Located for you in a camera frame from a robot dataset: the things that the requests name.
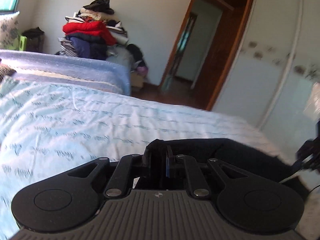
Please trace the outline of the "green chair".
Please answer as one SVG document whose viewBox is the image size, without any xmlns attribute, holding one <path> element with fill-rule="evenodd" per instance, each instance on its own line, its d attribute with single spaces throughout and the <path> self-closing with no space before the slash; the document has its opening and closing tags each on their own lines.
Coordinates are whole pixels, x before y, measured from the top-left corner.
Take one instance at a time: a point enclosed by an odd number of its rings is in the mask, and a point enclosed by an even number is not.
<svg viewBox="0 0 320 240">
<path fill-rule="evenodd" d="M 18 45 L 18 50 L 19 51 L 26 51 L 26 47 L 27 47 L 27 37 L 25 36 L 20 36 L 19 38 L 19 45 Z"/>
</svg>

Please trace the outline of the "light blue script bedsheet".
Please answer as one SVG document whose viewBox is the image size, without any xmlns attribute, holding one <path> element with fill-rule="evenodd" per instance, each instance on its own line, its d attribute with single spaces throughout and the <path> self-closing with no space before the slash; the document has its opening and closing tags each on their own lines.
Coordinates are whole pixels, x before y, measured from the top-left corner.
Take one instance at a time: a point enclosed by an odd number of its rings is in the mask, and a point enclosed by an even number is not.
<svg viewBox="0 0 320 240">
<path fill-rule="evenodd" d="M 99 157 L 143 153 L 155 139 L 227 138 L 286 160 L 240 118 L 87 87 L 6 77 L 1 83 L 1 239 L 22 188 Z"/>
</svg>

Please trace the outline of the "black pants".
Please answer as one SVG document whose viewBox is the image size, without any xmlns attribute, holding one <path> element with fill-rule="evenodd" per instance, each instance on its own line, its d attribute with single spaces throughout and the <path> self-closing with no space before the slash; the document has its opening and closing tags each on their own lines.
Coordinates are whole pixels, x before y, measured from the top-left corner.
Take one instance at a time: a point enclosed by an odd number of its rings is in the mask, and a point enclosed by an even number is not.
<svg viewBox="0 0 320 240">
<path fill-rule="evenodd" d="M 148 168 L 137 186 L 147 190 L 183 190 L 190 194 L 201 188 L 198 169 L 206 173 L 207 161 L 215 158 L 237 168 L 280 182 L 307 200 L 309 191 L 299 178 L 291 178 L 293 168 L 278 157 L 272 157 L 255 148 L 231 139 L 156 139 L 148 144 L 143 165 Z"/>
</svg>

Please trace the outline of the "brown wooden door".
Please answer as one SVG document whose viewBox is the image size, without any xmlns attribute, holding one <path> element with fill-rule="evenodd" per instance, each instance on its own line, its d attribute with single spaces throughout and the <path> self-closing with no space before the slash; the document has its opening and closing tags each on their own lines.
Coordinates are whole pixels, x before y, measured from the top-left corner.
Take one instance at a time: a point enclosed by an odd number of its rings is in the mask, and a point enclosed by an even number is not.
<svg viewBox="0 0 320 240">
<path fill-rule="evenodd" d="M 253 0 L 191 0 L 157 98 L 210 111 L 235 59 Z"/>
</svg>

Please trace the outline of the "pile of clothes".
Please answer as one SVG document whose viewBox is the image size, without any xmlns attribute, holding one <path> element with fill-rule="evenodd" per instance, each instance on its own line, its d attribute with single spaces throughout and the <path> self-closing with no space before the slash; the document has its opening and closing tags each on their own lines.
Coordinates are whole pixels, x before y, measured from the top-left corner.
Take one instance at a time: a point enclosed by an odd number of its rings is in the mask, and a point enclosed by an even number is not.
<svg viewBox="0 0 320 240">
<path fill-rule="evenodd" d="M 102 61 L 111 57 L 121 65 L 127 60 L 131 72 L 147 76 L 149 69 L 143 52 L 129 42 L 127 31 L 110 7 L 110 0 L 94 0 L 65 20 L 58 55 Z"/>
</svg>

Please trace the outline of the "floral pillow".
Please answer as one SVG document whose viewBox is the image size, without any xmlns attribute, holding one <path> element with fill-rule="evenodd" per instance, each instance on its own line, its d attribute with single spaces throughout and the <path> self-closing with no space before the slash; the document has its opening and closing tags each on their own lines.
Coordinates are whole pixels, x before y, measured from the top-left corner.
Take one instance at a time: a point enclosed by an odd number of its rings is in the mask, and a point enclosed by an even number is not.
<svg viewBox="0 0 320 240">
<path fill-rule="evenodd" d="M 1 15 L 1 49 L 17 50 L 20 40 L 19 18 L 20 12 Z"/>
</svg>

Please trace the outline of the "purple blue blanket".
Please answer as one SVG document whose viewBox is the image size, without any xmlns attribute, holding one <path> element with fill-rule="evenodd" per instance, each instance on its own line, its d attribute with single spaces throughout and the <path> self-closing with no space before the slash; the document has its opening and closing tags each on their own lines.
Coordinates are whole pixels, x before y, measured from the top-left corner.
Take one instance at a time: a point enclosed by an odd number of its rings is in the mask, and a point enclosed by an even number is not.
<svg viewBox="0 0 320 240">
<path fill-rule="evenodd" d="M 110 61 L 1 50 L 1 63 L 16 70 L 17 80 L 85 86 L 129 96 L 130 68 Z"/>
</svg>

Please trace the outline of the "black bag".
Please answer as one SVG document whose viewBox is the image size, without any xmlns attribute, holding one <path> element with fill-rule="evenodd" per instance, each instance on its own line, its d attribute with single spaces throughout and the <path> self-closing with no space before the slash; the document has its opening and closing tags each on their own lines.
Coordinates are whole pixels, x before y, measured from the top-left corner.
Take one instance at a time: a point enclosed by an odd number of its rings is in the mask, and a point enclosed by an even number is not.
<svg viewBox="0 0 320 240">
<path fill-rule="evenodd" d="M 39 27 L 24 31 L 22 36 L 27 38 L 26 51 L 35 53 L 43 52 L 44 31 L 42 31 Z"/>
</svg>

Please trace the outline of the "white sliding wardrobe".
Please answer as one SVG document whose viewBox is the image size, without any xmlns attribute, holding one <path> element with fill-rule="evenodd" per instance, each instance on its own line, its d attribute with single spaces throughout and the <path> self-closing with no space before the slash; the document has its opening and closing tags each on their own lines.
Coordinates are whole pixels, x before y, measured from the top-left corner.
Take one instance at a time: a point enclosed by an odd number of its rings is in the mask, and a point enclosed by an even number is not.
<svg viewBox="0 0 320 240">
<path fill-rule="evenodd" d="M 319 0 L 254 0 L 213 109 L 245 119 L 286 154 L 316 136 Z"/>
</svg>

